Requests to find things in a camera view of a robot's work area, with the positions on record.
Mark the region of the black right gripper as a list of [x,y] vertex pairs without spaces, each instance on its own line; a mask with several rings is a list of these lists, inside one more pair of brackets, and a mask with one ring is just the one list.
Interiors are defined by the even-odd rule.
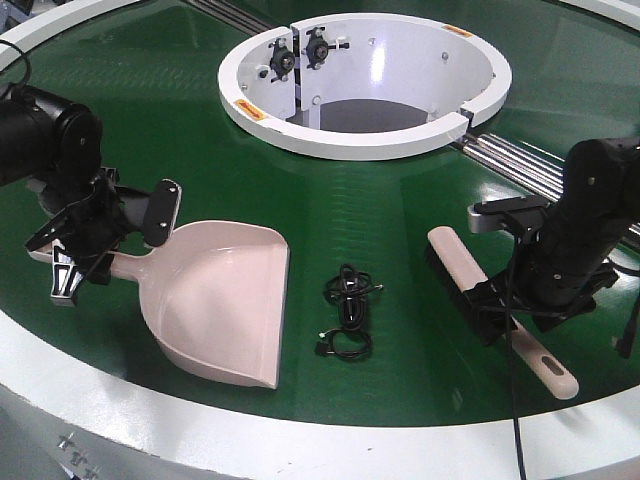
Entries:
[[[548,332],[592,312],[596,308],[594,295],[615,282],[616,273],[609,262],[592,273],[577,274],[527,262],[516,269],[511,285],[517,308],[529,314],[541,332]],[[464,290],[462,296],[470,311],[470,328],[484,346],[495,343],[507,328],[516,328],[514,320],[507,318],[502,291],[491,280]]]

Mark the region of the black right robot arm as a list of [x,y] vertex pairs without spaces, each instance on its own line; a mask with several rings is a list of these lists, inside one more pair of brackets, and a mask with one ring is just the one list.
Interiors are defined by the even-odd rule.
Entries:
[[486,345],[508,313],[546,332],[593,311],[595,294],[618,279],[607,257],[639,220],[639,139],[590,139],[566,156],[555,203],[539,195],[484,201],[468,209],[472,232],[514,238],[507,267],[466,293],[471,327]]

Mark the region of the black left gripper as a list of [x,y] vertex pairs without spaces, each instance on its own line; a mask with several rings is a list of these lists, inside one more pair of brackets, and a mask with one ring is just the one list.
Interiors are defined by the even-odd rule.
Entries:
[[[55,240],[64,247],[52,250],[50,298],[57,306],[77,305],[83,274],[90,283],[108,285],[113,255],[105,253],[116,249],[129,233],[143,229],[151,194],[120,185],[118,179],[116,169],[100,168],[88,191],[75,201],[65,201],[25,243],[29,252]],[[83,274],[73,259],[86,260]]]

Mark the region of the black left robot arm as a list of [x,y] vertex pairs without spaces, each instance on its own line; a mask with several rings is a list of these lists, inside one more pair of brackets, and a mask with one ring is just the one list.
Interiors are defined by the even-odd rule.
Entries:
[[150,195],[103,166],[102,133],[79,103],[18,83],[1,95],[1,183],[26,180],[48,217],[25,247],[52,246],[58,305],[75,305],[85,280],[108,283],[112,252],[143,228]]

